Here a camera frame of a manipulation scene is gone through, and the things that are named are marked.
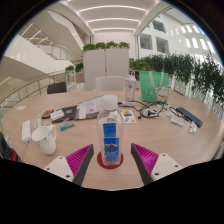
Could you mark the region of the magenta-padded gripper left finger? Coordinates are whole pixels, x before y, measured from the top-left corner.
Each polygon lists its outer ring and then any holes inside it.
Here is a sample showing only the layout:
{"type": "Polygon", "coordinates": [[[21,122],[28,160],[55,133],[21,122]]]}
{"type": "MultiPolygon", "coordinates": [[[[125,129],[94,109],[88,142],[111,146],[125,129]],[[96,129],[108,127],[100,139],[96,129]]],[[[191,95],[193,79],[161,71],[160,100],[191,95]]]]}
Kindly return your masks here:
{"type": "Polygon", "coordinates": [[[93,155],[94,148],[90,144],[67,157],[58,156],[44,170],[81,186],[93,155]]]}

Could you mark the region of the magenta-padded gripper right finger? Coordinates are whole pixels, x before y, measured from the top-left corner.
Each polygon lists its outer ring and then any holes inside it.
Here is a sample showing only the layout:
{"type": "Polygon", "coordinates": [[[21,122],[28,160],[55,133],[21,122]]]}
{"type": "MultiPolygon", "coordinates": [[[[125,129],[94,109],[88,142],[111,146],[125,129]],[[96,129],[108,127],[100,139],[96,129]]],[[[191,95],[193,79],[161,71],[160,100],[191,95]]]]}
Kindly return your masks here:
{"type": "Polygon", "coordinates": [[[157,154],[135,143],[131,144],[131,154],[144,185],[182,169],[182,166],[168,154],[157,154]]]}

